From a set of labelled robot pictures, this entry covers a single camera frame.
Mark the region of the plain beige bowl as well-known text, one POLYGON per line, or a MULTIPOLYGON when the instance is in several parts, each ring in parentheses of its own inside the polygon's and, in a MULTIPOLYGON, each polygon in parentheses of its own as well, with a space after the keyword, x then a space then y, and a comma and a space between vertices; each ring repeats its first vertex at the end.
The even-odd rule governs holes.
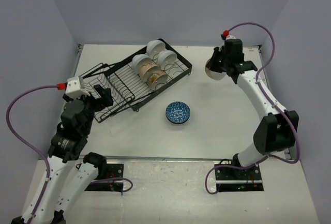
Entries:
POLYGON ((207 74, 207 76, 213 80, 216 80, 216 81, 220 81, 222 80, 225 76, 226 76, 226 73, 225 72, 215 72, 215 71, 211 71, 207 66, 209 65, 210 63, 210 60, 211 59, 208 59, 206 64, 205 64, 205 67, 204 67, 204 70, 205 70, 205 73, 207 74))

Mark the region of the red patterned white bowl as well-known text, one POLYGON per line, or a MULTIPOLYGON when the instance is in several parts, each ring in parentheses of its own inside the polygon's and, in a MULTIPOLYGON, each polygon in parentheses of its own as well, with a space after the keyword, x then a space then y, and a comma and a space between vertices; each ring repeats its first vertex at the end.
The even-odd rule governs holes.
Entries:
POLYGON ((190 118, 190 108, 189 106, 181 101, 175 101, 170 103, 166 107, 165 116, 173 124, 183 124, 190 118))

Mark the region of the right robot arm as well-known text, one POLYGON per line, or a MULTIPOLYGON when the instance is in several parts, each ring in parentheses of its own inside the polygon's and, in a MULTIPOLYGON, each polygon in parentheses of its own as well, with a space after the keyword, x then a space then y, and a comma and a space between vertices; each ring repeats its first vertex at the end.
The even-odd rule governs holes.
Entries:
POLYGON ((272 95, 258 76, 258 69, 252 61, 246 61, 243 42, 232 35, 224 38, 221 47, 215 47, 212 57, 205 65, 206 74, 221 80, 232 79, 248 97, 255 108, 260 123, 253 134, 253 142, 245 150, 233 156, 231 174, 242 179, 249 173, 249 166, 273 157, 295 145, 295 134, 299 116, 289 111, 272 95))

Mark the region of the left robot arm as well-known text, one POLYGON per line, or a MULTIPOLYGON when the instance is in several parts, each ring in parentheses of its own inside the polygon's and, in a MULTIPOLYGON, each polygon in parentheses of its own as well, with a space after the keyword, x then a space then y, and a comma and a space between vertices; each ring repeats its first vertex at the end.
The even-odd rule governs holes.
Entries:
POLYGON ((68 185, 65 184, 87 144, 95 113, 113 105, 109 88, 95 85, 94 90, 99 94, 95 98, 82 86, 71 93, 70 86, 72 83, 57 85, 58 89, 66 91, 63 95, 66 104, 48 153, 42 156, 46 170, 28 209, 12 223, 65 223, 66 215, 86 187, 94 179, 101 179, 107 174, 106 158, 89 153, 77 175, 68 185))

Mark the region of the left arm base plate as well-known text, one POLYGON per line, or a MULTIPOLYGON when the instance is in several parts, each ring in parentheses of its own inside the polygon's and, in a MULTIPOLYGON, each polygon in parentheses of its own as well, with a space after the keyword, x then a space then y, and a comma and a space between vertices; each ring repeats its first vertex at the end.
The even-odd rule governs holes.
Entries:
POLYGON ((107 170, 104 177, 101 179, 108 179, 106 182, 90 184, 85 191, 96 192, 122 192, 124 187, 123 181, 111 181, 110 178, 123 177, 124 164, 122 163, 108 163, 107 170))

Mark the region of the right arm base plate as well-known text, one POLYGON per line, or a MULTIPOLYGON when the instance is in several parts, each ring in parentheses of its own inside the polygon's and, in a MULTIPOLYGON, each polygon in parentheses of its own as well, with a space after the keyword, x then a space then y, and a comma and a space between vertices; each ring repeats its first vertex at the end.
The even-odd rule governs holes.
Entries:
POLYGON ((220 168, 215 170, 218 192, 264 191, 259 167, 247 170, 220 168))

